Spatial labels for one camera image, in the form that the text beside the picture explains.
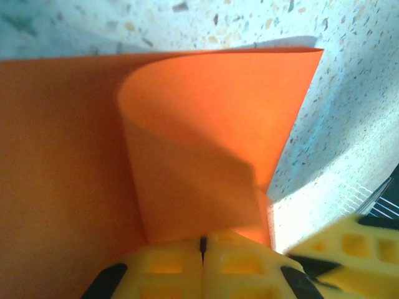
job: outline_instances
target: orange foam sheet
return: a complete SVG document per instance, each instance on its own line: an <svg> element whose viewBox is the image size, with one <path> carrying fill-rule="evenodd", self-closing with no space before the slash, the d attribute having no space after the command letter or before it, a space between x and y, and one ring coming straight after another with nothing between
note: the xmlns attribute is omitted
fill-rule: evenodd
<svg viewBox="0 0 399 299"><path fill-rule="evenodd" d="M264 192L321 55L0 62L0 297L78 298L149 242L268 244Z"/></svg>

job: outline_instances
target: white surface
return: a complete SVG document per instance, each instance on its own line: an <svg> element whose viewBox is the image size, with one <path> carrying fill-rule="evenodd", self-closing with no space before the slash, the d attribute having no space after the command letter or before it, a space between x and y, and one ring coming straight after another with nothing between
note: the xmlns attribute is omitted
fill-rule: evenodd
<svg viewBox="0 0 399 299"><path fill-rule="evenodd" d="M3 0L0 57L221 49L310 36L325 53L269 189L277 248L338 217L348 186L374 190L387 178L399 162L395 0L187 0L187 10L174 12L180 2Z"/></svg>

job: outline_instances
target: yellow plastic part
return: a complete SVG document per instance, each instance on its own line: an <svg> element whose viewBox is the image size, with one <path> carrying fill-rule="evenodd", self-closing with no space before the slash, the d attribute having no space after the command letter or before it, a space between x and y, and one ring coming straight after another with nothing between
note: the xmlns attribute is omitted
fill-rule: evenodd
<svg viewBox="0 0 399 299"><path fill-rule="evenodd" d="M128 270L112 299L200 299L202 258L198 240L151 245L120 262Z"/></svg>
<svg viewBox="0 0 399 299"><path fill-rule="evenodd" d="M399 298L399 231L360 225L359 218L342 219L289 253L341 264L320 281L370 298Z"/></svg>
<svg viewBox="0 0 399 299"><path fill-rule="evenodd" d="M296 299L282 266L303 271L297 262L233 232L208 239L204 299Z"/></svg>
<svg viewBox="0 0 399 299"><path fill-rule="evenodd" d="M316 288L322 294L324 299L372 299L361 294L347 293L343 290L334 290L330 287L325 287L319 283L315 283Z"/></svg>

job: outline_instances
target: terrazzo surface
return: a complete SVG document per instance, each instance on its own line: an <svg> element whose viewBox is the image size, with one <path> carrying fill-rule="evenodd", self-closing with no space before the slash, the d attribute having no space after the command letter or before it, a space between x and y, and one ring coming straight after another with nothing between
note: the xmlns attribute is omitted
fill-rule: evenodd
<svg viewBox="0 0 399 299"><path fill-rule="evenodd" d="M324 48L269 189L280 251L335 220L354 186L374 190L399 162L396 0L3 0L0 41L2 59Z"/></svg>

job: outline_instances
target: metal grille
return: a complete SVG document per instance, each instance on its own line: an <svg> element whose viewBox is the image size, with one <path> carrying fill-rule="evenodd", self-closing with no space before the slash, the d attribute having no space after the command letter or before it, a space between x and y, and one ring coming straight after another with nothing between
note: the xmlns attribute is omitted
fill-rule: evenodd
<svg viewBox="0 0 399 299"><path fill-rule="evenodd" d="M375 217L387 217L390 219L399 219L399 206L390 202L389 200L380 197L372 209L368 213Z"/></svg>
<svg viewBox="0 0 399 299"><path fill-rule="evenodd" d="M357 210L355 212L357 214L363 214L363 215L367 215L367 214L372 213L376 217L378 217L379 215L383 215L383 214L381 214L381 213L379 213L377 211L375 211L375 212L372 212L372 211L375 210L376 206L377 206L377 210L379 211L380 209L378 208L378 206L382 206L383 207L383 206L385 206L385 204L388 204L388 203L392 204L389 201L387 201L386 199L382 198L383 193L385 192L385 190L387 190L387 187L389 187L391 182L392 182L392 178L386 179L380 185L380 187L377 188L377 190L375 190L374 192L371 193L371 195L369 195L367 200L365 200L361 205L358 206L358 208L357 208Z"/></svg>

